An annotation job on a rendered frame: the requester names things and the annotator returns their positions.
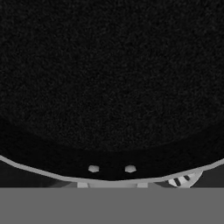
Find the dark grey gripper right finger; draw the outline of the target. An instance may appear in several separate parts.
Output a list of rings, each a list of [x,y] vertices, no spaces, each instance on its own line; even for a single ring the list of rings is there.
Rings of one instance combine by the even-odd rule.
[[[138,188],[149,188],[149,187],[164,187],[164,188],[170,188],[170,185],[167,181],[163,182],[154,182],[154,183],[139,183],[137,184]]]

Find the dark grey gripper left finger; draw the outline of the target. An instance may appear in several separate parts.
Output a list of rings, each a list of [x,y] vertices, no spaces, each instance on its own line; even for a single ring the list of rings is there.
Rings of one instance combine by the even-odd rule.
[[[88,188],[87,183],[82,182],[66,182],[60,181],[57,183],[57,187],[68,187],[68,188]]]

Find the black frying pan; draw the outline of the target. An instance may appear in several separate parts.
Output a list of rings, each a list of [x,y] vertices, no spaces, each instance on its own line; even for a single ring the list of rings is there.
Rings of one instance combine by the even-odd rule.
[[[224,0],[0,0],[0,161],[70,182],[224,164]]]

